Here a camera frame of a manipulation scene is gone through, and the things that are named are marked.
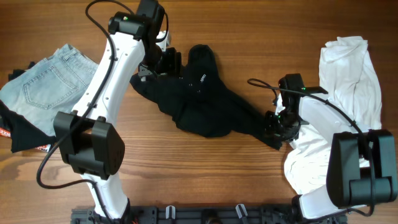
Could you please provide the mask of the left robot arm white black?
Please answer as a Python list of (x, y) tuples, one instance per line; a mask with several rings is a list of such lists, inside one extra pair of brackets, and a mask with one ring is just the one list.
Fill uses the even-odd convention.
[(106, 48), (95, 75), (71, 112), (53, 126), (64, 163), (88, 184), (95, 206), (75, 210), (72, 223), (131, 223), (130, 201), (119, 178), (125, 145), (116, 120), (130, 79), (177, 76), (181, 55), (170, 46), (169, 18), (157, 1), (117, 12), (104, 28)]

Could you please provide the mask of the light blue folded jeans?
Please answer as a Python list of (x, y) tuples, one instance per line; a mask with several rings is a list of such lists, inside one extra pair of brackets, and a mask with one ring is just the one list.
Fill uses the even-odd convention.
[(1, 88), (1, 101), (48, 136), (61, 111), (70, 113), (85, 93), (98, 64), (70, 44), (36, 63)]

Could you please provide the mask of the black polo shirt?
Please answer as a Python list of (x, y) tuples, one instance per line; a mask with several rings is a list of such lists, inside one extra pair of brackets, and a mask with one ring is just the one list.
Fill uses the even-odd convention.
[(130, 84), (171, 116), (178, 129), (206, 138), (220, 138), (235, 131), (276, 150), (282, 146), (281, 141), (266, 135), (265, 116), (223, 83), (208, 45), (190, 49), (181, 77), (143, 81), (135, 74)]

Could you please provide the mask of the white crumpled shirt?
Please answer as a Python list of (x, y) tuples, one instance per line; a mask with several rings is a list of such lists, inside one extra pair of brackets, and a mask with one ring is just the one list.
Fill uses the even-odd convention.
[[(337, 37), (321, 49), (320, 86), (357, 123), (381, 129), (382, 95), (368, 42), (361, 36)], [(331, 145), (311, 125), (304, 124), (284, 162), (284, 174), (297, 194), (325, 185)]]

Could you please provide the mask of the black folded shirt under jeans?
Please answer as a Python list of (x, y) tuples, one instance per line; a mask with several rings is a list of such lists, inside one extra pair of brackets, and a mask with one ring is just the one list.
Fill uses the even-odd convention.
[(55, 144), (59, 74), (53, 63), (43, 60), (1, 88), (1, 117), (11, 132), (12, 152)]

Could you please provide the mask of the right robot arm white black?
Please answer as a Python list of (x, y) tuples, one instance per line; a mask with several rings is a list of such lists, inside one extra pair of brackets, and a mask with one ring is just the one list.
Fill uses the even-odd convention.
[(291, 219), (311, 223), (348, 212), (369, 217), (379, 203), (397, 199), (396, 150), (386, 129), (360, 126), (320, 87), (306, 87), (298, 73), (279, 80), (283, 109), (266, 114), (266, 134), (276, 142), (298, 139), (311, 124), (331, 145), (326, 182), (292, 200)]

